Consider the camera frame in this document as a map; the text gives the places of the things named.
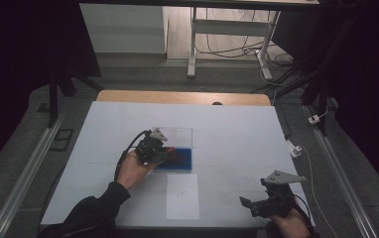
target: white cord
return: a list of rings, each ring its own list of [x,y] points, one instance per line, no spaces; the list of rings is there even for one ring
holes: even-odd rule
[[[321,208],[320,208],[320,206],[319,206],[319,204],[318,204],[318,202],[317,202],[317,200],[316,200],[316,193],[315,193],[315,191],[314,191],[314,176],[313,176],[313,166],[311,165],[311,158],[310,158],[310,154],[308,153],[308,150],[307,150],[307,148],[305,148],[304,146],[300,146],[300,147],[301,147],[302,149],[304,149],[304,150],[305,150],[305,152],[307,153],[308,161],[309,161],[309,163],[310,163],[310,173],[311,173],[311,189],[312,189],[312,191],[313,191],[313,197],[314,197],[314,201],[316,202],[316,206],[318,207],[318,209],[319,209],[320,213],[322,214],[322,217],[323,217],[323,219],[325,220],[326,224],[328,225],[329,229],[331,229],[331,231],[332,231],[332,234],[334,234],[334,236],[335,236],[336,238],[338,238],[337,234],[335,234],[335,231],[334,231],[334,229],[332,229],[332,226],[329,224],[328,220],[326,219],[325,215],[323,214],[323,212],[322,212],[322,210],[321,210]]]
[[[327,112],[328,112],[328,106],[326,106],[325,112],[324,112],[322,115],[318,116],[318,118],[321,118],[321,117],[325,116],[325,114],[326,114]]]
[[[274,100],[276,99],[276,94],[277,94],[277,91],[274,91],[273,102],[271,103],[272,106],[274,105]]]

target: wall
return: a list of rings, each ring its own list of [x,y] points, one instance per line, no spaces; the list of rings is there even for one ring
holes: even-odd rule
[[[80,4],[96,53],[166,52],[164,7]]]

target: aluminum rail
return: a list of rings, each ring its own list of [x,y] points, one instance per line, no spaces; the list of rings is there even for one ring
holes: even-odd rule
[[[304,110],[309,116],[313,116],[312,113],[308,110],[308,107],[304,106]],[[363,237],[366,238],[376,238],[378,235],[376,234],[375,229],[369,219],[366,210],[364,209],[362,202],[359,197],[356,195],[350,181],[344,169],[339,162],[337,155],[332,148],[331,143],[328,138],[325,137],[318,127],[314,127],[314,134],[316,135],[316,139],[323,150],[325,158],[328,162],[329,167],[331,168],[332,174],[337,181],[337,184],[341,190],[341,193],[344,196],[344,200],[347,205],[350,207],[353,217],[356,220],[357,226],[362,233]]]
[[[71,99],[65,98],[63,100],[62,108],[60,110],[60,116],[54,123],[52,128],[47,128],[38,146],[35,148],[32,156],[30,157],[28,163],[20,174],[19,179],[11,190],[8,198],[6,199],[3,207],[0,210],[0,238],[4,237],[10,227],[11,222],[14,219],[26,193],[41,166],[42,161],[50,148],[51,142],[53,141],[57,131],[63,122],[63,119],[67,113]]]

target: white table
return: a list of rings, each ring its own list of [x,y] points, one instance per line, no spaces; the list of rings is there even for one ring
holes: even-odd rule
[[[96,101],[42,225],[63,222],[81,199],[100,196],[113,181],[122,151],[153,127],[193,128],[191,173],[197,175],[199,220],[167,220],[167,175],[151,173],[130,190],[117,227],[261,228],[268,219],[253,218],[239,196],[266,199],[261,178],[273,170],[296,174],[274,107]],[[299,183],[291,188],[305,198]]]

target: metal frame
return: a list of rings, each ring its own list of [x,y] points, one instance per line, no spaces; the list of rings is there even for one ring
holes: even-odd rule
[[[31,158],[20,174],[19,179],[11,190],[9,196],[7,197],[3,207],[0,210],[0,237],[4,237],[8,228],[10,227],[11,222],[14,219],[23,199],[26,196],[26,193],[29,190],[30,185],[32,184],[33,179],[35,178],[36,173],[38,172],[39,167],[41,166],[42,161],[47,154],[48,149],[50,148],[51,142],[53,141],[63,119],[68,111],[70,99],[65,98],[60,116],[55,121],[52,128],[47,128],[42,136],[41,140],[38,143],[38,146],[35,148]]]
[[[191,37],[189,47],[189,69],[188,78],[195,77],[195,35],[230,35],[230,36],[253,36],[264,37],[261,51],[256,53],[258,62],[265,79],[272,79],[270,69],[267,66],[265,55],[276,27],[280,12],[275,12],[271,22],[238,22],[222,20],[198,20],[196,18],[196,7],[192,10],[191,16]]]
[[[304,106],[304,110],[308,116],[313,115],[307,106]],[[362,205],[362,202],[360,201],[359,197],[357,197],[356,192],[354,191],[353,186],[347,178],[347,175],[344,172],[344,169],[339,162],[339,159],[328,138],[324,136],[322,131],[316,126],[314,126],[314,134],[316,135],[316,140],[318,141],[325,155],[326,161],[328,162],[332,174],[337,181],[338,187],[344,196],[344,200],[352,211],[353,217],[356,220],[357,227],[362,233],[362,236],[367,238],[378,237],[375,229],[373,228],[372,222],[370,221],[369,216]]]

